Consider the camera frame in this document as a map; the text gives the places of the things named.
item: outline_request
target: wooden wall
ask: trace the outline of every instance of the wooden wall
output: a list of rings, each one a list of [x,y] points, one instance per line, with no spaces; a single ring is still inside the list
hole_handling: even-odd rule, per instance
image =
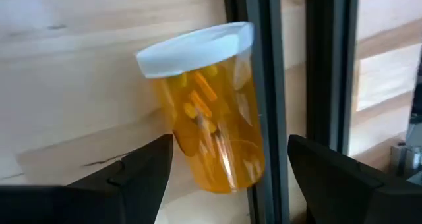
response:
[[[406,135],[421,51],[420,0],[359,0],[349,155],[388,167]],[[305,135],[305,0],[282,0],[287,134]],[[289,171],[290,210],[302,221],[303,195]]]
[[[349,155],[386,170],[404,141],[422,46],[420,0],[359,0]]]
[[[69,184],[169,130],[134,53],[226,21],[224,0],[0,0],[0,184]],[[156,223],[247,223],[175,147]]]
[[[406,131],[419,1],[359,0],[349,154],[375,167]],[[280,12],[287,134],[304,136],[305,0]],[[68,184],[168,132],[133,53],[225,17],[223,0],[0,0],[0,184]],[[201,191],[178,147],[173,159],[157,223],[249,221],[244,192]],[[291,169],[289,191],[299,221]]]

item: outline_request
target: vertical black bar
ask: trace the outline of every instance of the vertical black bar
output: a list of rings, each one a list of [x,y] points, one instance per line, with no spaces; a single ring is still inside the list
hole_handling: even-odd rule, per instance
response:
[[[289,223],[280,0],[225,0],[225,4],[229,21],[247,20],[255,26],[252,61],[266,171],[248,189],[251,223]]]
[[[306,0],[307,138],[348,153],[358,0]],[[307,223],[315,223],[307,210]]]
[[[355,44],[356,44],[356,26],[357,26],[357,6],[359,0],[346,0],[345,7],[345,42],[344,42],[344,69],[342,73],[341,85],[342,90],[342,103],[340,108],[341,115],[344,115],[341,121],[342,128],[340,130],[340,137],[338,151],[342,154],[349,153],[349,133],[350,133],[350,120],[351,120],[351,100],[353,93],[353,75],[355,66]]]

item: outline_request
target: yellow capsule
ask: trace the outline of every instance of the yellow capsule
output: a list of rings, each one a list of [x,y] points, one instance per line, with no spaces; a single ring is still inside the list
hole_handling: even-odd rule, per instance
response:
[[[211,134],[217,130],[216,125],[213,122],[209,121],[208,119],[202,120],[202,127],[208,132],[210,132]]]
[[[213,91],[213,89],[211,88],[211,86],[207,83],[205,77],[201,73],[199,73],[199,72],[195,72],[195,74],[194,74],[193,77],[195,79],[195,82],[200,86],[200,88],[204,92],[205,96],[210,101],[215,101],[217,99],[217,95]]]
[[[186,73],[180,74],[178,76],[169,77],[168,80],[172,86],[177,86],[177,87],[182,87],[182,88],[187,86]]]
[[[204,67],[204,71],[208,76],[216,76],[218,73],[218,69],[216,65],[210,65],[208,67]]]
[[[184,103],[183,108],[185,110],[186,115],[191,119],[196,118],[196,116],[198,115],[198,112],[196,112],[196,109],[189,102]]]
[[[203,113],[208,118],[212,116],[212,112],[210,108],[208,108],[205,102],[200,98],[200,96],[198,95],[198,92],[192,91],[190,94],[190,97],[195,107],[199,109],[201,113]]]

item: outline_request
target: white cap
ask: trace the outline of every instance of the white cap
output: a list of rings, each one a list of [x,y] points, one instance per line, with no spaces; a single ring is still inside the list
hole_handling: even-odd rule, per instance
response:
[[[157,43],[137,53],[147,78],[176,76],[228,59],[252,46],[253,25],[233,22]]]

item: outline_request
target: light wood panel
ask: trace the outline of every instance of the light wood panel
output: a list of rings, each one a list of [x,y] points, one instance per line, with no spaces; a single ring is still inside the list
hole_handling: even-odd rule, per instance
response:
[[[353,158],[365,165],[387,173],[390,167],[391,147],[403,142],[405,137],[406,132],[401,132],[397,136],[389,138]]]
[[[349,137],[349,156],[363,154],[372,147],[406,132],[412,97],[397,97],[397,101],[370,108],[365,116],[357,112],[352,118]]]
[[[359,0],[349,155],[384,169],[407,130],[421,51],[420,0]]]
[[[377,33],[357,42],[356,59],[366,59],[422,42],[422,19]]]
[[[0,0],[0,152],[72,140],[158,108],[134,52],[225,21],[223,0]]]
[[[281,0],[285,67],[286,133],[306,133],[305,0]],[[292,223],[302,223],[306,201],[289,163],[289,210]]]
[[[359,0],[357,40],[422,18],[420,0]]]
[[[0,0],[0,18],[1,184],[69,184],[168,132],[134,53],[226,21],[223,0]],[[175,145],[157,223],[248,212],[199,190]]]
[[[417,44],[361,60],[357,111],[412,91],[420,53]]]

